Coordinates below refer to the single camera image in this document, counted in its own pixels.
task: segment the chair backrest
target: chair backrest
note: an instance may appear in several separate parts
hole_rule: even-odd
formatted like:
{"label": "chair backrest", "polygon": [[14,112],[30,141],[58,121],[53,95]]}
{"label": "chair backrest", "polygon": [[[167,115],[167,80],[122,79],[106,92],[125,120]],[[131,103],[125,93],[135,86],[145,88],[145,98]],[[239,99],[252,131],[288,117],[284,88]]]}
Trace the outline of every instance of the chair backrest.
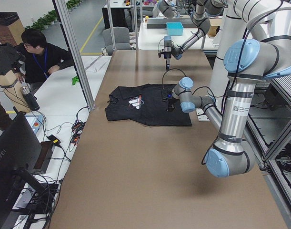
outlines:
{"label": "chair backrest", "polygon": [[[130,31],[126,27],[114,27],[115,43],[118,50],[129,50],[130,49]],[[112,39],[110,29],[103,31],[103,39],[107,49],[108,55],[112,55]]]}

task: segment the black hair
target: black hair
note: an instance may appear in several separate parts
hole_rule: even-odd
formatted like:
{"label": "black hair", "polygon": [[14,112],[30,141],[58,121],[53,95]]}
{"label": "black hair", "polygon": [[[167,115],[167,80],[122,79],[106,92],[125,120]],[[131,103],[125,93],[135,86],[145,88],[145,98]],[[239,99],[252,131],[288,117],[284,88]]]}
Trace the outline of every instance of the black hair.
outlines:
{"label": "black hair", "polygon": [[47,40],[45,35],[36,29],[27,29],[21,34],[21,39],[24,43],[32,45],[34,48],[40,46],[45,48],[47,45]]}

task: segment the folded black garment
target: folded black garment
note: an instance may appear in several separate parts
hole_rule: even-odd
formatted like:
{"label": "folded black garment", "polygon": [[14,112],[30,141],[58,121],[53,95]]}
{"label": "folded black garment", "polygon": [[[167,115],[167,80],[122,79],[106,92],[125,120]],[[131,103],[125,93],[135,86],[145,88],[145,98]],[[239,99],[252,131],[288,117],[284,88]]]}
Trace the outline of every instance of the folded black garment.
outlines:
{"label": "folded black garment", "polygon": [[145,125],[192,125],[190,116],[182,112],[180,102],[174,104],[174,111],[166,111],[166,92],[175,84],[145,84],[138,87],[117,87],[109,95],[109,105],[105,108],[108,121],[130,119]]}

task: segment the blue box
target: blue box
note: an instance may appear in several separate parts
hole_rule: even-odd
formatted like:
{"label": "blue box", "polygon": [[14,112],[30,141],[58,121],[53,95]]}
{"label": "blue box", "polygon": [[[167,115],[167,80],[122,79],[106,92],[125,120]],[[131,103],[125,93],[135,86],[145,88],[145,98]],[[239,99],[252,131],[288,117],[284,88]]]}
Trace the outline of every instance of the blue box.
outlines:
{"label": "blue box", "polygon": [[183,33],[183,26],[181,22],[167,22],[166,29],[169,36],[181,36]]}

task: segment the trash bin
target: trash bin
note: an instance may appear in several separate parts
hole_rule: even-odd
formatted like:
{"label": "trash bin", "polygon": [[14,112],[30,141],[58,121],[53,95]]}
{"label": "trash bin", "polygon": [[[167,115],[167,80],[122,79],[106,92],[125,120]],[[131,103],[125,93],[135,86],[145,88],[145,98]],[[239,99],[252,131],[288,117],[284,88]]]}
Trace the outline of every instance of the trash bin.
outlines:
{"label": "trash bin", "polygon": [[22,42],[24,27],[16,12],[0,12],[0,42],[15,46]]}

